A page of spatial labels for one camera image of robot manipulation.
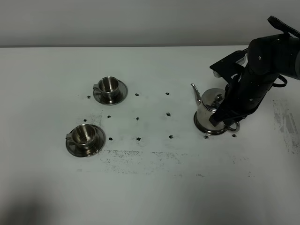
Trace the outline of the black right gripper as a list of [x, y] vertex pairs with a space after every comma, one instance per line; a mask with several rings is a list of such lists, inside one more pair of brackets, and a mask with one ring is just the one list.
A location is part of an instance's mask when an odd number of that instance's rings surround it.
[[242, 75], [230, 89], [221, 106], [210, 116], [209, 122], [217, 126], [223, 122], [231, 126], [256, 111], [266, 93], [270, 82], [254, 75]]

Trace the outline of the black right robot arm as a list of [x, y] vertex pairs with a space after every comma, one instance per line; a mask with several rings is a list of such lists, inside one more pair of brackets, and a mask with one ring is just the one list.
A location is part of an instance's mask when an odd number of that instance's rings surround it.
[[227, 126], [253, 114], [272, 87], [284, 87], [286, 77], [300, 78], [300, 40], [288, 34], [254, 39], [210, 66], [228, 83], [225, 98], [209, 121]]

